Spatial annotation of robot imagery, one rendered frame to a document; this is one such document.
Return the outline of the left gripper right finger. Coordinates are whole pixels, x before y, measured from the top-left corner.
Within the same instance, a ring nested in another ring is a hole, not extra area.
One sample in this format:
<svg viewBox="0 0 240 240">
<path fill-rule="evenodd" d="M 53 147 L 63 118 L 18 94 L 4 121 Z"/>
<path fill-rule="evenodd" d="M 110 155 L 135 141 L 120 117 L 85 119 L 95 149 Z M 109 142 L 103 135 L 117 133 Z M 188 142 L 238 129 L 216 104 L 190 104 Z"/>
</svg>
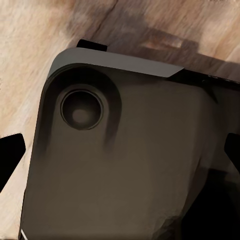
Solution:
<svg viewBox="0 0 240 240">
<path fill-rule="evenodd" d="M 228 133 L 225 140 L 224 151 L 240 173 L 240 135 Z"/>
</svg>

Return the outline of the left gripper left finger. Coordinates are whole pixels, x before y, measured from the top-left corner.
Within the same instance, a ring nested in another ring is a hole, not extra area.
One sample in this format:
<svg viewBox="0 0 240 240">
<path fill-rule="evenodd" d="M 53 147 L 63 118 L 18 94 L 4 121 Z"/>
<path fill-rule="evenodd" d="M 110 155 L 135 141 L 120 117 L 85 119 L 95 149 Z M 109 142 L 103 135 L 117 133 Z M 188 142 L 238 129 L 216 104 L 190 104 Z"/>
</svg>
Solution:
<svg viewBox="0 0 240 240">
<path fill-rule="evenodd" d="M 0 138 L 0 193 L 26 152 L 22 133 Z"/>
</svg>

